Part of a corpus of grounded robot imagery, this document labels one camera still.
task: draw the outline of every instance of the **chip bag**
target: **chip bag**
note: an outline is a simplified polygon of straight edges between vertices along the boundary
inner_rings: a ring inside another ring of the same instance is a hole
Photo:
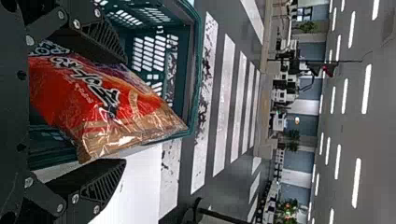
[[[30,101],[70,136],[83,163],[186,130],[183,121],[127,67],[76,53],[30,56]]]

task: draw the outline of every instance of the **plastic basket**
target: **plastic basket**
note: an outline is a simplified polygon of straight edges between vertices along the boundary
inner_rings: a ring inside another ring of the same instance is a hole
[[[111,20],[125,47],[128,66],[159,94],[194,132],[202,63],[202,22],[186,0],[94,0]],[[56,129],[33,125],[32,170],[75,161],[76,150]]]

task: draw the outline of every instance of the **store wall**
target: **store wall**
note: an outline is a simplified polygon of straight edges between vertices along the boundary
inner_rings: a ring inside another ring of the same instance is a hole
[[[326,43],[301,43],[299,44],[301,56],[306,60],[324,61],[326,54]]]
[[[281,198],[282,200],[297,199],[300,204],[309,205],[309,198],[311,189],[301,188],[289,184],[281,184]]]
[[[329,19],[329,4],[312,7],[312,21],[325,21]]]
[[[288,110],[291,114],[303,114],[317,116],[319,114],[318,100],[301,100],[297,99],[290,105],[291,109]]]
[[[300,87],[308,86],[312,83],[312,78],[300,78]],[[298,97],[299,100],[320,100],[320,95],[322,92],[321,78],[315,78],[314,84],[308,91],[301,91]]]
[[[300,123],[296,124],[294,119],[298,117]],[[290,130],[300,131],[300,135],[317,136],[318,135],[318,116],[302,115],[302,114],[288,114],[288,128]]]
[[[312,7],[329,3],[330,0],[299,0],[298,7]]]
[[[312,174],[314,160],[315,154],[313,152],[301,150],[292,152],[287,150],[285,152],[283,168]]]

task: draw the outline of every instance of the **tiled floor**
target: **tiled floor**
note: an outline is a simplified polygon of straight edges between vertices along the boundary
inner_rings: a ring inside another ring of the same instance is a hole
[[[252,156],[264,2],[195,1],[205,24],[199,122],[194,136],[163,146],[160,223],[178,223],[197,197],[214,211],[252,218],[269,170]]]

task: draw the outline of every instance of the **ceiling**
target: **ceiling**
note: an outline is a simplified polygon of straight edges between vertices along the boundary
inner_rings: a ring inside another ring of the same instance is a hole
[[[337,7],[335,30],[328,33],[327,55],[336,54],[337,36],[341,35],[340,60],[362,60],[343,63],[339,75],[326,78],[323,85],[323,105],[318,127],[318,139],[324,133],[323,153],[316,155],[320,173],[318,196],[312,190],[312,215],[318,224],[329,223],[331,208],[334,223],[395,223],[396,212],[396,1],[380,0],[378,17],[372,21],[373,0],[333,0]],[[356,11],[352,47],[348,48],[352,11]],[[372,64],[367,114],[361,113],[365,69]],[[348,78],[346,113],[341,113],[343,88]],[[334,112],[330,113],[332,88],[336,87]],[[325,165],[327,138],[332,139],[329,164]],[[341,145],[339,178],[334,180],[337,146]],[[351,204],[355,162],[361,158],[361,182],[357,208]]]

